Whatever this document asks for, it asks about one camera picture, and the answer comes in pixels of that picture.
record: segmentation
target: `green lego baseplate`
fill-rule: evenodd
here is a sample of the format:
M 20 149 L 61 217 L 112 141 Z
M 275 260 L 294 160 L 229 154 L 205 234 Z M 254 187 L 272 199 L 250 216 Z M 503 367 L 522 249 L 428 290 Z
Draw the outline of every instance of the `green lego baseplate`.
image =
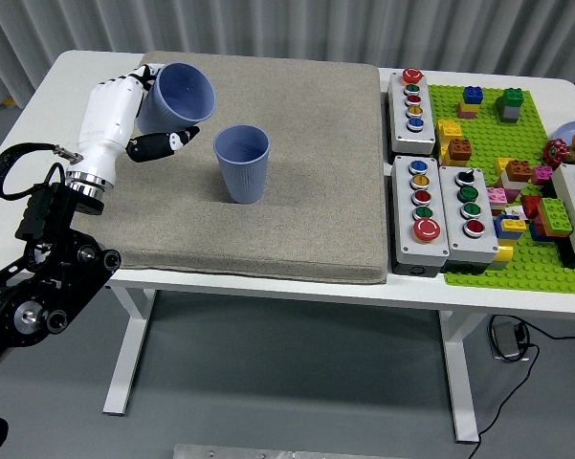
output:
M 496 100 L 502 97 L 504 89 L 483 88 L 484 100 L 476 118 L 463 120 L 457 115 L 463 86 L 429 88 L 434 125 L 438 120 L 455 120 L 460 124 L 463 137 L 472 143 L 473 156 L 468 166 L 484 172 L 487 187 L 495 186 L 498 181 L 497 158 L 527 160 L 532 166 L 542 164 L 548 138 L 529 91 L 522 92 L 519 121 L 504 123 L 499 121 L 496 110 Z M 521 195 L 541 196 L 542 189 L 530 182 Z M 575 270 L 562 266 L 555 243 L 533 241 L 529 230 L 519 239 L 512 261 L 503 270 L 487 270 L 483 274 L 445 273 L 444 278 L 449 285 L 465 287 L 575 294 Z

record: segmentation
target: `blue lego brick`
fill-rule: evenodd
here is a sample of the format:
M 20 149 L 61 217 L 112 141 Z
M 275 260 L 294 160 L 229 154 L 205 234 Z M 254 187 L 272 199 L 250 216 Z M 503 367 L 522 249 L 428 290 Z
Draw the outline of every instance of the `blue lego brick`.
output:
M 517 215 L 505 215 L 501 213 L 494 220 L 494 227 L 496 228 L 496 236 L 498 239 L 519 239 L 522 236 L 522 232 L 505 231 L 501 227 L 502 220 L 519 220 Z
M 555 242 L 555 238 L 551 236 L 545 236 L 540 234 L 536 229 L 536 224 L 534 222 L 529 224 L 529 232 L 532 235 L 532 241 L 536 242 Z
M 463 100 L 466 103 L 475 103 L 481 104 L 482 100 L 484 99 L 484 94 L 482 92 L 482 88 L 478 86 L 467 86 L 466 89 L 463 90 Z

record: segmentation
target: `blue cup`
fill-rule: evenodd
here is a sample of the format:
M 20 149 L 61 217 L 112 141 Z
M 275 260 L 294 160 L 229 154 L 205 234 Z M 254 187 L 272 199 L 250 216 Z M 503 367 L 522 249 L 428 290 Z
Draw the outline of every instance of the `blue cup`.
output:
M 259 201 L 268 171 L 268 134 L 256 126 L 238 124 L 217 134 L 213 146 L 232 199 L 238 204 Z
M 179 132 L 209 118 L 215 104 L 207 76 L 191 64 L 173 62 L 160 69 L 136 123 L 143 134 Z

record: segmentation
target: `yellow lego brick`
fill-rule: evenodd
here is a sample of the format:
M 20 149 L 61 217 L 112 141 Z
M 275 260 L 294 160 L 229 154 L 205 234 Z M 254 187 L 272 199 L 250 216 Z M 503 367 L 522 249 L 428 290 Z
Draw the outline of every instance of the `yellow lego brick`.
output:
M 461 139 L 461 125 L 455 120 L 438 120 L 438 138 L 441 144 L 449 144 L 453 139 Z
M 515 247 L 519 239 L 498 239 L 498 243 L 501 246 Z
M 507 232 L 525 232 L 527 224 L 524 220 L 504 219 L 500 222 L 501 228 Z
M 510 246 L 499 246 L 498 254 L 496 255 L 496 261 L 508 263 L 513 259 L 514 249 Z
M 468 165 L 467 161 L 452 160 L 449 154 L 447 154 L 446 160 L 445 165 L 453 165 L 455 167 L 466 167 Z
M 478 113 L 480 110 L 480 104 L 478 103 L 466 103 L 464 99 L 459 102 L 459 107 L 462 112 L 475 112 Z
M 440 165 L 448 165 L 447 158 L 449 158 L 449 146 L 440 145 Z
M 515 160 L 515 159 L 514 158 L 497 158 L 496 163 L 494 164 L 494 167 L 496 168 L 496 174 L 498 176 L 500 176 L 501 173 L 506 168 L 506 166 L 508 165 L 508 163 L 510 163 L 513 160 Z

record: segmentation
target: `gray cushion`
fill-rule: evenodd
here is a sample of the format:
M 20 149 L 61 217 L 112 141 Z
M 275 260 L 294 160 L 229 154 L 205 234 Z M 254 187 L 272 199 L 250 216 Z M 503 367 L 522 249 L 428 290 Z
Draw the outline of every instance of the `gray cushion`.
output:
M 213 116 L 172 157 L 144 164 L 120 158 L 104 213 L 78 215 L 75 228 L 120 251 L 129 269 L 383 282 L 378 70 L 164 52 L 142 63 L 171 61 L 190 62 L 210 78 Z M 247 206 L 232 202 L 212 149 L 217 133 L 241 123 L 258 125 L 272 141 L 264 196 Z

